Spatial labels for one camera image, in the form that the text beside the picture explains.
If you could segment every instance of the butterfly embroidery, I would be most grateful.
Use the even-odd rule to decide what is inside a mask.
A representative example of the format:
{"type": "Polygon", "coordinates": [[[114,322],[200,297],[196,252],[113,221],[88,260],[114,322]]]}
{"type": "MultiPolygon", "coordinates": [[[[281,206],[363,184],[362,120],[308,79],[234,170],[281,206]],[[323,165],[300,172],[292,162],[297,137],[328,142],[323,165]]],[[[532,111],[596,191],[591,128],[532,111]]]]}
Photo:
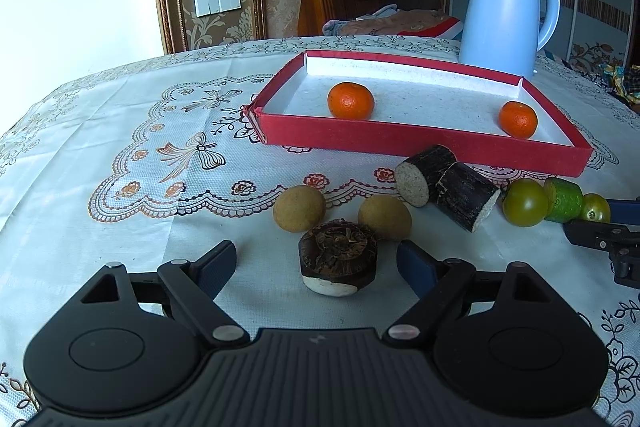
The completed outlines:
{"type": "Polygon", "coordinates": [[[216,146],[215,142],[207,143],[206,135],[203,132],[198,132],[187,140],[184,148],[176,147],[169,142],[164,147],[156,149],[159,154],[165,156],[165,158],[160,158],[161,162],[167,162],[169,165],[175,166],[174,170],[169,172],[158,183],[164,183],[178,177],[182,171],[189,167],[189,163],[194,156],[198,157],[200,166],[206,171],[224,165],[226,163],[225,157],[210,150],[216,146]]]}

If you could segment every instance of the metal pivot screw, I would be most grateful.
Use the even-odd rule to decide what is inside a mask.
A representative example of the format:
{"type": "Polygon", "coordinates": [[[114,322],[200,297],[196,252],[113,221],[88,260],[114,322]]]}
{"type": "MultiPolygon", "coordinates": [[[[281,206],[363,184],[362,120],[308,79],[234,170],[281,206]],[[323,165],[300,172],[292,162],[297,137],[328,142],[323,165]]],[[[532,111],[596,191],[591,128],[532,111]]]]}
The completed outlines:
{"type": "Polygon", "coordinates": [[[233,342],[244,336],[244,330],[240,326],[218,326],[213,330],[213,338],[220,342],[233,342]]]}
{"type": "Polygon", "coordinates": [[[411,324],[396,324],[391,326],[387,333],[396,341],[412,341],[420,335],[420,330],[411,324]]]}

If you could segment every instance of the electric kettle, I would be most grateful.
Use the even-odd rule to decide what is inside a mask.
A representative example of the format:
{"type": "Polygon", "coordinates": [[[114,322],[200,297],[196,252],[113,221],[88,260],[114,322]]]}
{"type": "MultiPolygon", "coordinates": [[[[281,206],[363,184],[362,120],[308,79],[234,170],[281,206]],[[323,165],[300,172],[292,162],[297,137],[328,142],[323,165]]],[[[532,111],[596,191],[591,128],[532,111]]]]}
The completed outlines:
{"type": "Polygon", "coordinates": [[[461,64],[533,77],[537,52],[558,24],[560,0],[469,0],[458,60],[461,64]]]}

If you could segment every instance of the mandarin orange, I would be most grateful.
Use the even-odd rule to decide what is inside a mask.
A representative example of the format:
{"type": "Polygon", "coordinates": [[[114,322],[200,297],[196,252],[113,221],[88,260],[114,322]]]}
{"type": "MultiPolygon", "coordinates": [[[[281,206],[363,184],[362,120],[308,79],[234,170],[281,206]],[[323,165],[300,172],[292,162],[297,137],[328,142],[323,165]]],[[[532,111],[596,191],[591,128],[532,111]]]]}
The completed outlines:
{"type": "Polygon", "coordinates": [[[502,106],[498,124],[509,136],[526,140],[538,128],[538,115],[527,104],[512,100],[502,106]]]}
{"type": "Polygon", "coordinates": [[[370,90],[353,82],[342,82],[332,87],[326,103],[335,118],[345,120],[367,120],[375,105],[370,90]]]}

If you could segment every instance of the kettle handle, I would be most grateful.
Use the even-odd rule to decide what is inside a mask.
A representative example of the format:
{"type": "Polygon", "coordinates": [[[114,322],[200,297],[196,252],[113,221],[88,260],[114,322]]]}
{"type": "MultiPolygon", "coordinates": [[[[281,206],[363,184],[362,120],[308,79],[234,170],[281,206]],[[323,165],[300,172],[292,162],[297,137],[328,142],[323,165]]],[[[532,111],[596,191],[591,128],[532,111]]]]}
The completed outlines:
{"type": "Polygon", "coordinates": [[[560,0],[546,0],[545,21],[542,24],[542,28],[540,28],[537,51],[540,51],[542,47],[549,42],[551,35],[554,34],[556,26],[558,25],[559,16],[560,0]]]}

